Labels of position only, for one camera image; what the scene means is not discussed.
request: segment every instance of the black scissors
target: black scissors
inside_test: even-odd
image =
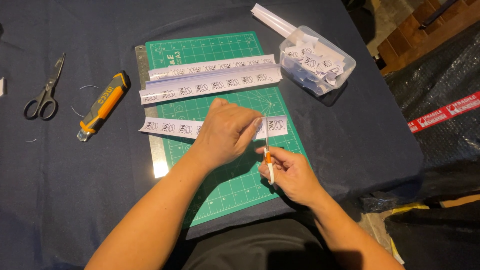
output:
[[[53,93],[55,92],[55,86],[57,85],[57,82],[60,77],[61,69],[63,67],[63,61],[65,60],[65,53],[62,54],[62,56],[57,60],[57,63],[53,67],[53,73],[48,77],[47,83],[45,84],[45,87],[43,88],[43,91],[38,95],[38,97],[32,99],[25,105],[24,109],[24,117],[27,120],[32,120],[37,117],[40,117],[42,120],[50,120],[55,116],[55,113],[57,112],[58,109],[58,103],[57,101],[53,98]],[[28,109],[33,104],[36,105],[36,109],[33,112],[32,115],[28,115]],[[50,105],[53,104],[53,109],[51,110],[51,113],[49,115],[44,115],[45,109]]]

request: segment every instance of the hand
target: hand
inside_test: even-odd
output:
[[[194,150],[209,170],[232,162],[252,141],[263,115],[216,98],[189,152]]]
[[[302,154],[294,154],[283,148],[270,147],[275,185],[282,188],[289,199],[312,207],[319,196],[329,196],[318,183],[307,158]],[[264,153],[264,147],[255,150],[258,154]],[[270,180],[270,172],[265,161],[258,167],[260,174]]]

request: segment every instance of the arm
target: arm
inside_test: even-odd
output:
[[[187,208],[210,171],[241,155],[261,113],[216,98],[192,147],[103,241],[85,270],[157,270],[168,259]]]
[[[292,201],[310,208],[318,230],[340,265],[348,270],[404,269],[322,188],[303,155],[278,147],[269,150],[275,163],[275,184]],[[263,147],[256,152],[263,153]],[[258,171],[264,177],[270,177],[264,162]]]

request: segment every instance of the clear plastic box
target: clear plastic box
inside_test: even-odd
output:
[[[296,45],[297,40],[302,40],[303,35],[307,34],[313,37],[318,37],[318,42],[334,50],[341,56],[345,57],[343,62],[345,66],[343,67],[343,73],[336,77],[335,85],[331,85],[325,80],[320,79],[311,71],[305,69],[301,63],[299,63],[294,58],[288,56],[285,53],[285,48],[292,47]],[[314,95],[320,96],[333,89],[337,89],[342,86],[342,84],[347,80],[348,76],[352,73],[353,69],[357,65],[355,60],[351,58],[348,54],[342,51],[337,46],[333,45],[330,41],[326,40],[324,37],[311,30],[306,26],[300,26],[295,31],[293,31],[290,36],[285,39],[282,44],[280,44],[280,64],[287,71],[293,80],[295,80],[300,85],[309,89]]]

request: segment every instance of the table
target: table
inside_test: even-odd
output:
[[[326,107],[285,78],[279,84],[321,184],[337,200],[400,185],[419,173],[422,154],[339,0],[260,3],[293,25],[307,25],[357,61],[345,92]],[[134,47],[150,40],[256,31],[265,54],[283,38],[253,19],[254,3],[221,0],[4,2],[0,9],[0,269],[84,265],[125,213],[157,181]],[[54,61],[66,52],[57,115],[27,121]],[[132,88],[97,135],[81,143],[82,119],[112,75]],[[190,228],[187,238],[293,211],[285,198]]]

